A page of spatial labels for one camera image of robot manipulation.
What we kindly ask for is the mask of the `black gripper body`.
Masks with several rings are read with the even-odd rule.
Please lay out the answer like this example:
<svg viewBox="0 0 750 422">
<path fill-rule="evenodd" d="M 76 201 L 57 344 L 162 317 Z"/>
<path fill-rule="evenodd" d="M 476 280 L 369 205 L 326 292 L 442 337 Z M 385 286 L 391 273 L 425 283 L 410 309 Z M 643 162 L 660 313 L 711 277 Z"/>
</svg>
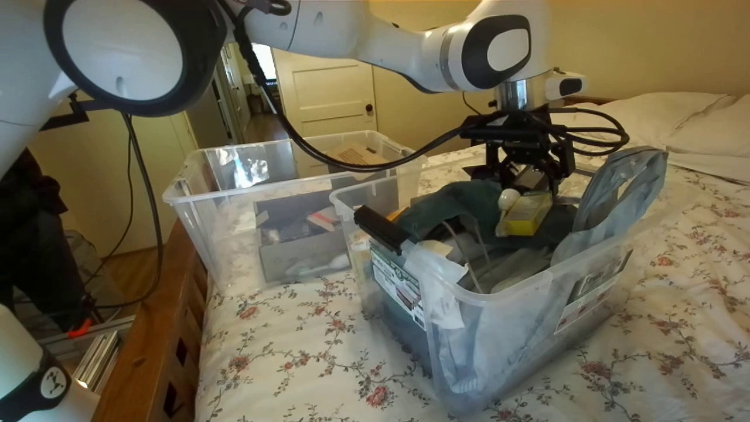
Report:
<svg viewBox="0 0 750 422">
<path fill-rule="evenodd" d="M 578 169 L 573 142 L 554 126 L 549 107 L 473 115 L 459 135 L 486 147 L 486 162 L 466 173 L 501 187 L 556 191 Z"/>
</svg>

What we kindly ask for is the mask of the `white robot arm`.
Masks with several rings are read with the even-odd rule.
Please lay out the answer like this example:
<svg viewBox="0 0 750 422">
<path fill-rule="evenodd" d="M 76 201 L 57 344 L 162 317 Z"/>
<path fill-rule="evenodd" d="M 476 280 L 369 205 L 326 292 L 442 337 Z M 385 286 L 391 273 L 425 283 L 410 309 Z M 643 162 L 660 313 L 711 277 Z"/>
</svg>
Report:
<svg viewBox="0 0 750 422">
<path fill-rule="evenodd" d="M 426 94 L 496 89 L 513 111 L 585 89 L 546 64 L 546 0 L 481 0 L 430 30 L 369 0 L 0 0 L 0 173 L 74 91 L 139 118 L 185 111 L 227 43 L 355 58 Z"/>
</svg>

